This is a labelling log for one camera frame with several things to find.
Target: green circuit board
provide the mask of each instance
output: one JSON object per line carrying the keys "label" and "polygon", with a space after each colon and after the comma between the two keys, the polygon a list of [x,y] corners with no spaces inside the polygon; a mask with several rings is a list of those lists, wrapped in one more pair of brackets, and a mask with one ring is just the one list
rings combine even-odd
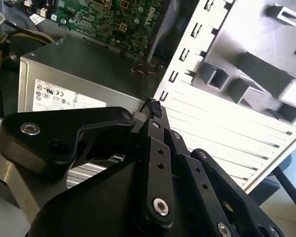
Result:
{"label": "green circuit board", "polygon": [[51,19],[98,41],[144,57],[166,0],[59,0]]}

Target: motherboard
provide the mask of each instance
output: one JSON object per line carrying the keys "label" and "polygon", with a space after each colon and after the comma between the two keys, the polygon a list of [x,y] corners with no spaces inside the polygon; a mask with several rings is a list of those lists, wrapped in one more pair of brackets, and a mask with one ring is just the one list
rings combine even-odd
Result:
{"label": "motherboard", "polygon": [[22,0],[18,4],[71,30],[146,56],[168,0]]}

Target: black metal bracket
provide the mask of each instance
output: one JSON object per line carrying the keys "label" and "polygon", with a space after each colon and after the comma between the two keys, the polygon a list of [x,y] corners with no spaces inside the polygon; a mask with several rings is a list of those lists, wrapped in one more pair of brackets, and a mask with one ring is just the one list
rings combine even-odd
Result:
{"label": "black metal bracket", "polygon": [[222,205],[229,209],[230,221],[240,236],[284,236],[276,224],[232,180],[232,178],[204,150],[196,149],[191,156],[200,161]]}
{"label": "black metal bracket", "polygon": [[[66,190],[71,167],[116,153],[123,162]],[[32,223],[29,237],[284,237],[208,153],[190,154],[164,107],[8,116],[0,179]]]}

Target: silver screw head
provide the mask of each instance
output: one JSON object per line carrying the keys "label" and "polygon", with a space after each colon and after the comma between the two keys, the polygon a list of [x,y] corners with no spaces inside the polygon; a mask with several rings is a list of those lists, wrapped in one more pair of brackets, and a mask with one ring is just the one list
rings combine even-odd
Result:
{"label": "silver screw head", "polygon": [[40,133],[40,127],[37,126],[35,123],[31,122],[25,122],[20,126],[20,129],[23,133],[30,135],[30,136],[35,136]]}
{"label": "silver screw head", "polygon": [[160,198],[155,198],[152,202],[152,206],[160,216],[166,216],[169,214],[169,207],[167,203]]}
{"label": "silver screw head", "polygon": [[126,118],[126,119],[131,119],[131,118],[132,118],[132,117],[130,116],[130,114],[127,113],[127,112],[123,112],[122,115],[123,115],[123,117]]}
{"label": "silver screw head", "polygon": [[173,135],[174,135],[177,139],[180,139],[180,138],[181,138],[180,135],[179,135],[178,133],[176,133],[176,132],[174,132]]}
{"label": "silver screw head", "polygon": [[204,152],[199,152],[203,159],[207,159],[207,155]]}
{"label": "silver screw head", "polygon": [[280,237],[279,233],[276,231],[276,229],[274,229],[273,226],[270,226],[270,230],[276,237]]}
{"label": "silver screw head", "polygon": [[152,123],[152,125],[153,125],[153,126],[155,126],[155,127],[157,127],[157,128],[159,128],[159,127],[160,127],[160,125],[159,125],[159,124],[157,124],[156,122],[153,122],[153,123]]}
{"label": "silver screw head", "polygon": [[65,18],[61,18],[61,19],[60,19],[60,23],[63,24],[63,25],[65,25],[65,24],[67,23],[67,21],[66,21]]}
{"label": "silver screw head", "polygon": [[227,226],[225,226],[224,223],[219,222],[217,224],[219,233],[222,235],[222,237],[231,237],[231,232],[230,230],[227,228]]}

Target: yellow wire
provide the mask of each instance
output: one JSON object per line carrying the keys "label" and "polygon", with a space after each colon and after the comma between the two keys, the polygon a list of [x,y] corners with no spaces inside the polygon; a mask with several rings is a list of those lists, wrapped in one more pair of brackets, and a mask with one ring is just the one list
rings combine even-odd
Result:
{"label": "yellow wire", "polygon": [[[5,37],[3,37],[3,39],[1,40],[1,43],[5,42],[6,41],[6,38],[7,38],[8,35],[6,35]],[[38,39],[36,37],[33,37],[33,36],[30,36],[30,35],[27,35],[27,34],[24,34],[24,33],[17,33],[13,36],[20,36],[20,37],[27,37],[27,38],[31,38],[31,39],[34,39],[34,40],[37,40],[39,42],[42,42],[44,44],[48,44],[47,42],[41,40],[41,39]],[[0,67],[2,65],[2,50],[0,50]]]}

